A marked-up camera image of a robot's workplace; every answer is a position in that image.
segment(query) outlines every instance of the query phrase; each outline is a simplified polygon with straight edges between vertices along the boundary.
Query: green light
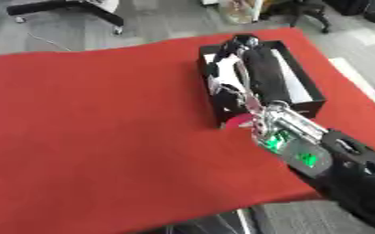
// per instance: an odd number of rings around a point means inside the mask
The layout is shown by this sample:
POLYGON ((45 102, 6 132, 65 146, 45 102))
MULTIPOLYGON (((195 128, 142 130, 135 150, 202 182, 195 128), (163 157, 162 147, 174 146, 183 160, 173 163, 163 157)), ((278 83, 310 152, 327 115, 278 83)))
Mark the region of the green light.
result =
POLYGON ((266 141, 266 148, 277 154, 279 148, 288 142, 290 135, 286 131, 280 131, 274 134, 268 141, 266 141))
POLYGON ((318 161, 317 156, 313 154, 299 154, 296 158, 309 167, 314 167, 318 161))

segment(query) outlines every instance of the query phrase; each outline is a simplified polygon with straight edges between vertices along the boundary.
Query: red fabric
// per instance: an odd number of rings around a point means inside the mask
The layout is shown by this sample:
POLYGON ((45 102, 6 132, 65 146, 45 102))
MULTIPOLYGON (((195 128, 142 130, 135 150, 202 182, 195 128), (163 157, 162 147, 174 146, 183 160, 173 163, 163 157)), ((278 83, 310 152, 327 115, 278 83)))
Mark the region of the red fabric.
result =
MULTIPOLYGON (((375 147, 375 104, 292 29, 264 30, 328 102, 317 121, 375 147)), ((243 129, 215 128, 198 47, 0 56, 0 234, 113 234, 313 197, 243 129)))

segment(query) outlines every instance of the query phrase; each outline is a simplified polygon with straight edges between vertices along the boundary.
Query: cable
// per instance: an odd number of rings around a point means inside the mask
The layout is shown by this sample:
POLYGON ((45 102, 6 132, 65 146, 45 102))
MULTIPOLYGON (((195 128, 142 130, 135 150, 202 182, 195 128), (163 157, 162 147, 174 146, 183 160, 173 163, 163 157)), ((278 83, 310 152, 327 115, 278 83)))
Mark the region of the cable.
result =
POLYGON ((44 38, 42 38, 42 37, 36 37, 36 36, 32 35, 32 34, 29 33, 29 32, 28 32, 28 34, 29 34, 31 37, 33 37, 33 38, 35 38, 35 39, 37 39, 37 40, 42 40, 42 41, 44 41, 44 42, 47 42, 47 43, 49 43, 49 44, 51 44, 51 45, 53 45, 53 46, 55 46, 55 47, 57 47, 57 48, 59 48, 59 49, 63 49, 63 50, 67 50, 67 51, 72 51, 72 50, 70 50, 69 48, 65 48, 65 47, 59 45, 59 44, 56 43, 56 42, 53 42, 53 41, 50 41, 50 40, 44 39, 44 38))

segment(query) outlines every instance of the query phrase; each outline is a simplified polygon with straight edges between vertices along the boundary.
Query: table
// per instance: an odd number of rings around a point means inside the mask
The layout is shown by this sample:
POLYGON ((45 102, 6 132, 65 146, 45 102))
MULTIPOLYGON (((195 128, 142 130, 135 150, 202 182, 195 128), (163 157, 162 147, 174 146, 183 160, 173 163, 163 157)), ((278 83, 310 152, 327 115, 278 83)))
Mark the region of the table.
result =
MULTIPOLYGON (((316 121, 375 148, 375 103, 297 29, 316 121)), ((230 35, 0 56, 0 234, 111 234, 317 197, 245 129, 217 130, 196 59, 230 35)))

